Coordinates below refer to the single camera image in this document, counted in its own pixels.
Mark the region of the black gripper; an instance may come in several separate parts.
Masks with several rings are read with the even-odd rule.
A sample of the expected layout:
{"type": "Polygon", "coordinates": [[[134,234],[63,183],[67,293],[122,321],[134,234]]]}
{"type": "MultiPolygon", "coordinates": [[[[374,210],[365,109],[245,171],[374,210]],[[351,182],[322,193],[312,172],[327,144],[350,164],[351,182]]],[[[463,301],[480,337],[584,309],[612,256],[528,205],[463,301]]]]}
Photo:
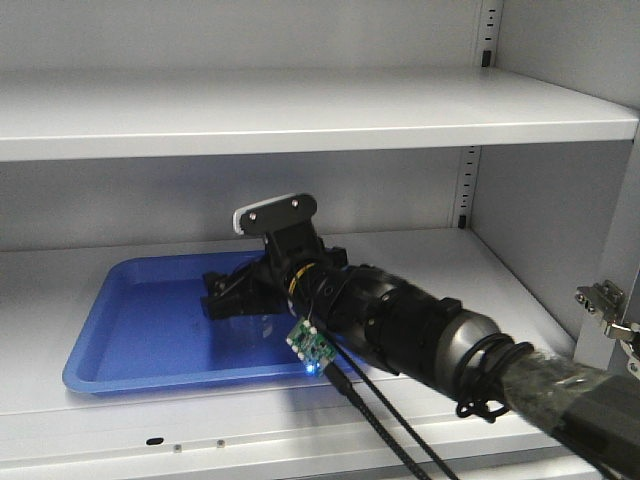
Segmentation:
{"type": "Polygon", "coordinates": [[[344,267],[342,247],[326,248],[310,222],[301,222],[264,235],[265,253],[232,274],[207,272],[207,297],[200,299],[210,320],[282,313],[295,274],[308,264],[344,267]]]}

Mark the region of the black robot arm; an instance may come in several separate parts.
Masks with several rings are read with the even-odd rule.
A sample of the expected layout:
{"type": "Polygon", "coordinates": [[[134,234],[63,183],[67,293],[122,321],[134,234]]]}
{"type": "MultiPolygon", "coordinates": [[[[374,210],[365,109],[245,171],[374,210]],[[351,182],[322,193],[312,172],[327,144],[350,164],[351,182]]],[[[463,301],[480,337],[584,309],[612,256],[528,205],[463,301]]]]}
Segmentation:
{"type": "Polygon", "coordinates": [[[310,222],[262,232],[262,257],[205,275],[214,320],[290,311],[318,337],[453,400],[460,417],[507,412],[558,440],[608,479],[639,475],[639,385],[515,342],[453,298],[379,268],[352,266],[310,222]]]}

